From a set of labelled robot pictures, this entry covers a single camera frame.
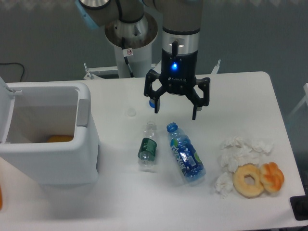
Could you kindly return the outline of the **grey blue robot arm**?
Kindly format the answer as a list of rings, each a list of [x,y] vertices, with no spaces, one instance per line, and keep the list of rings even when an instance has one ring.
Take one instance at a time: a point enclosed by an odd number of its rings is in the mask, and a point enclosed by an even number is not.
[[[89,22],[104,26],[122,22],[124,28],[136,25],[145,16],[144,6],[156,9],[163,16],[161,72],[149,70],[145,77],[144,95],[160,108],[160,96],[185,95],[193,104],[192,119],[210,101],[210,78],[197,79],[203,1],[201,0],[79,0]]]

